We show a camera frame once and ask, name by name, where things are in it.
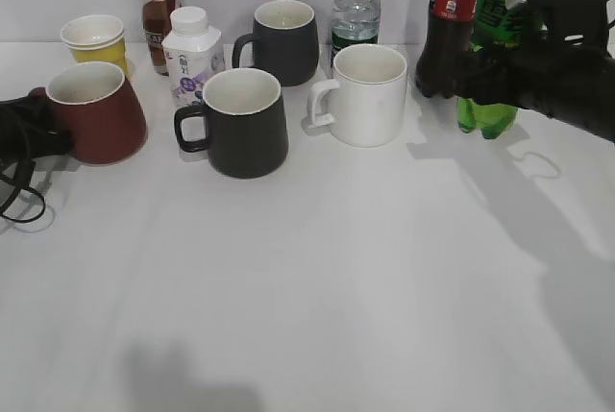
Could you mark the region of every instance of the dark gray mug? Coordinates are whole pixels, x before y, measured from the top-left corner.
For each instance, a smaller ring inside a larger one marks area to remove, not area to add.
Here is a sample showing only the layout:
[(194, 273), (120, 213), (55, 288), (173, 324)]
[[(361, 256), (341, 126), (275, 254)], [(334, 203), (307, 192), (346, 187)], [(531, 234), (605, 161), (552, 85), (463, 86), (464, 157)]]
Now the dark gray mug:
[[(288, 154), (282, 87), (271, 74), (253, 68), (218, 73), (205, 83), (201, 105), (178, 109), (175, 135), (187, 153), (207, 151), (209, 163), (238, 179), (262, 177)], [(182, 122), (205, 118), (206, 137), (186, 141)]]
[(309, 81), (318, 68), (320, 47), (314, 9), (299, 1), (273, 1), (255, 12), (254, 29), (233, 49), (233, 68), (241, 51), (253, 43), (254, 67), (273, 74), (282, 86)]

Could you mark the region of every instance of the water bottle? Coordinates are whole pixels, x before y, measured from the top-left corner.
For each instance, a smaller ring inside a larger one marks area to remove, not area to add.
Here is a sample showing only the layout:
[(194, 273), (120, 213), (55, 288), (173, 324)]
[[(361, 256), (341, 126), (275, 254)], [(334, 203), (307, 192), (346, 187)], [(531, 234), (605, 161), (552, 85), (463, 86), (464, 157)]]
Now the water bottle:
[(381, 0), (333, 2), (332, 55), (354, 44), (376, 44), (381, 25)]

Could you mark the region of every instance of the mug rim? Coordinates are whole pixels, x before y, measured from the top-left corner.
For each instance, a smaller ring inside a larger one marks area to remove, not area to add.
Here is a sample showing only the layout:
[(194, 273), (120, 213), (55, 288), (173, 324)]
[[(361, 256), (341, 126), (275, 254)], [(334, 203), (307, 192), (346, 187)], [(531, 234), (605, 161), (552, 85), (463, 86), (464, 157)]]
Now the mug rim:
[[(222, 81), (224, 79), (224, 77), (231, 76), (232, 74), (236, 74), (237, 72), (241, 72), (242, 74), (243, 73), (257, 74), (257, 75), (260, 75), (263, 78), (267, 78), (267, 80), (273, 80), (273, 82), (276, 85), (276, 98), (274, 98), (271, 101), (271, 103), (268, 103), (265, 106), (262, 106), (262, 107), (260, 107), (258, 109), (250, 110), (250, 111), (247, 111), (247, 112), (228, 112), (228, 111), (225, 111), (223, 109), (220, 109), (220, 108), (215, 107), (214, 105), (212, 105), (211, 102), (208, 101), (208, 99), (207, 99), (208, 90), (215, 83), (217, 83), (219, 81)], [(203, 87), (203, 103), (204, 103), (204, 105), (206, 107), (209, 107), (209, 108), (213, 109), (214, 111), (217, 111), (220, 114), (224, 114), (226, 116), (253, 116), (253, 115), (259, 114), (260, 112), (263, 112), (263, 111), (265, 111), (267, 109), (270, 109), (276, 103), (278, 103), (278, 101), (281, 98), (282, 98), (282, 85), (280, 84), (280, 81), (278, 81), (278, 78), (276, 78), (271, 73), (268, 73), (266, 71), (263, 71), (261, 69), (256, 69), (256, 68), (234, 68), (234, 69), (227, 69), (226, 71), (222, 71), (220, 73), (217, 73), (216, 75), (214, 75), (211, 78), (209, 78), (208, 81), (205, 83), (205, 86)]]
[[(350, 76), (342, 73), (339, 69), (339, 67), (337, 66), (337, 63), (339, 62), (340, 56), (344, 56), (344, 55), (350, 55), (350, 53), (352, 53), (353, 50), (359, 50), (359, 49), (376, 49), (376, 50), (383, 50), (392, 54), (395, 54), (398, 58), (402, 59), (402, 61), (404, 62), (404, 70), (395, 78), (393, 79), (389, 79), (388, 81), (379, 81), (379, 82), (370, 82), (370, 81), (360, 81), (358, 79), (354, 79), (351, 78)], [(350, 81), (351, 83), (355, 83), (355, 84), (364, 84), (364, 85), (384, 85), (384, 84), (391, 84), (391, 83), (395, 83), (396, 81), (399, 81), (400, 79), (402, 79), (403, 77), (405, 77), (407, 75), (407, 60), (406, 57), (404, 57), (400, 52), (398, 52), (395, 49), (392, 49), (390, 47), (384, 46), (384, 45), (379, 45), (379, 44), (355, 44), (355, 45), (351, 45), (348, 46), (344, 49), (342, 49), (333, 59), (333, 70), (339, 74), (342, 78)]]
[[(309, 9), (310, 13), (311, 13), (311, 17), (309, 18), (309, 20), (301, 25), (297, 25), (297, 26), (292, 26), (292, 27), (277, 27), (277, 26), (271, 26), (267, 23), (264, 23), (263, 21), (258, 19), (258, 12), (262, 9), (264, 9), (266, 6), (270, 6), (270, 5), (274, 5), (274, 4), (280, 4), (280, 3), (284, 3), (284, 2), (290, 2), (292, 4), (296, 4), (296, 5), (300, 5), (303, 7), (306, 7)], [(264, 4), (261, 4), (260, 6), (258, 6), (258, 8), (255, 10), (254, 12), (254, 19), (257, 21), (257, 23), (259, 25), (264, 26), (265, 28), (269, 28), (271, 30), (279, 30), (279, 31), (290, 31), (290, 30), (297, 30), (299, 28), (303, 28), (307, 25), (309, 25), (312, 21), (314, 21), (314, 19), (316, 18), (316, 12), (314, 11), (314, 8), (306, 3), (306, 2), (302, 2), (302, 1), (298, 1), (298, 0), (275, 0), (275, 1), (269, 1), (269, 2), (265, 2)]]
[[(94, 98), (92, 100), (88, 100), (85, 102), (65, 102), (63, 100), (58, 100), (57, 98), (55, 98), (51, 92), (50, 92), (50, 88), (51, 85), (59, 80), (62, 76), (67, 75), (69, 73), (71, 73), (73, 70), (78, 69), (78, 68), (87, 68), (87, 67), (92, 67), (92, 66), (103, 66), (106, 68), (112, 68), (116, 71), (118, 71), (121, 74), (122, 80), (120, 82), (120, 84), (113, 89), (113, 91), (103, 95), (102, 97), (98, 97), (98, 98)], [(92, 105), (94, 103), (99, 103), (102, 102), (103, 100), (108, 99), (109, 97), (113, 96), (115, 93), (117, 93), (119, 91), (120, 88), (122, 88), (122, 86), (126, 83), (126, 74), (124, 74), (124, 70), (122, 68), (120, 68), (119, 66), (117, 66), (114, 63), (109, 63), (107, 61), (87, 61), (85, 63), (77, 63), (77, 64), (73, 64), (72, 66), (67, 67), (66, 69), (64, 69), (62, 72), (58, 73), (56, 76), (54, 76), (51, 81), (49, 81), (49, 84), (45, 87), (45, 94), (47, 95), (47, 97), (49, 98), (49, 100), (51, 100), (54, 103), (57, 103), (58, 105), (66, 105), (68, 107), (82, 107), (85, 105)]]

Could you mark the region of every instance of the paper cup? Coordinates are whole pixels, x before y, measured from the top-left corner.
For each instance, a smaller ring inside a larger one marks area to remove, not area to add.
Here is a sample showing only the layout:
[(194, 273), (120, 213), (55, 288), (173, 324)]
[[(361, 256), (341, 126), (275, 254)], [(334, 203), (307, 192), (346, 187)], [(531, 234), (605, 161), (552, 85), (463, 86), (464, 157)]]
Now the paper cup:
[(61, 40), (79, 63), (107, 61), (129, 76), (122, 20), (111, 15), (88, 15), (69, 21), (60, 31)]

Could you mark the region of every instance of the red mug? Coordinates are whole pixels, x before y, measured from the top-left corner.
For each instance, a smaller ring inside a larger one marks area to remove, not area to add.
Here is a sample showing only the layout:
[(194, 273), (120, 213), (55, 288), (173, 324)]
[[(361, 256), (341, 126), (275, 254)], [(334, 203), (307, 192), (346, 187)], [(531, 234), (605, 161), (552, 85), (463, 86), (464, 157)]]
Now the red mug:
[(145, 143), (143, 109), (119, 66), (102, 61), (76, 64), (56, 76), (45, 92), (60, 127), (73, 133), (74, 158), (111, 164)]

